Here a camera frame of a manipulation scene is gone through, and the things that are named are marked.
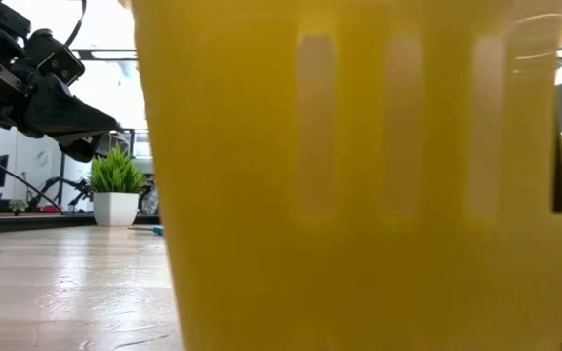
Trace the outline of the yellow plastic basket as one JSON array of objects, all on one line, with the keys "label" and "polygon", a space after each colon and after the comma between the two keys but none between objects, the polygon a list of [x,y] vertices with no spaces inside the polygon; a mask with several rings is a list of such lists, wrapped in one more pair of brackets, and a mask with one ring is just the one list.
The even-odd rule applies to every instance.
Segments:
[{"label": "yellow plastic basket", "polygon": [[562,351],[562,0],[132,0],[184,351]]}]

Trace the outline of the potted green plant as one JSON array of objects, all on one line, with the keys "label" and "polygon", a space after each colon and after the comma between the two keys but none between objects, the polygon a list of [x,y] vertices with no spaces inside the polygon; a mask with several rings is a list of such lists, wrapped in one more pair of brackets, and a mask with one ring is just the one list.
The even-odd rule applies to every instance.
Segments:
[{"label": "potted green plant", "polygon": [[146,178],[128,152],[115,147],[105,157],[95,158],[88,181],[93,191],[97,225],[130,226],[134,223]]}]

